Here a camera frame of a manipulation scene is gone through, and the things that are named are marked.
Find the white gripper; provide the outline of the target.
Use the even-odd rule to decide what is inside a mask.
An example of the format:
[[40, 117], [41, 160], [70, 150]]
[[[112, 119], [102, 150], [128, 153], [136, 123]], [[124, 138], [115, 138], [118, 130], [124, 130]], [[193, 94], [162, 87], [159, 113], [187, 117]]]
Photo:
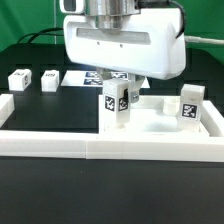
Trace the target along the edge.
[[66, 16], [63, 24], [72, 62], [100, 67], [96, 71], [102, 83], [112, 78], [110, 70], [132, 73], [127, 79], [130, 103], [139, 101], [144, 76], [167, 80], [185, 69], [180, 27], [181, 14], [176, 8], [143, 9], [124, 17], [118, 30], [98, 29], [93, 18], [78, 15]]

